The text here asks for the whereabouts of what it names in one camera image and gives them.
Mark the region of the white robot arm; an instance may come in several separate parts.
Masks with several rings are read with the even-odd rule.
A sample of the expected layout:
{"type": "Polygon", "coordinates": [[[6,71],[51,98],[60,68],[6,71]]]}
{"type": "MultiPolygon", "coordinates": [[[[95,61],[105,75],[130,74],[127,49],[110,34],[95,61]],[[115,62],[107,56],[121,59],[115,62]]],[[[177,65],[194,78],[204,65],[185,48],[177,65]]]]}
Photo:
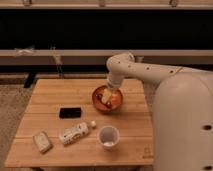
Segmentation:
{"type": "Polygon", "coordinates": [[[131,53],[108,58],[106,85],[127,77],[154,83],[153,170],[213,171],[213,72],[137,63],[131,53]]]}

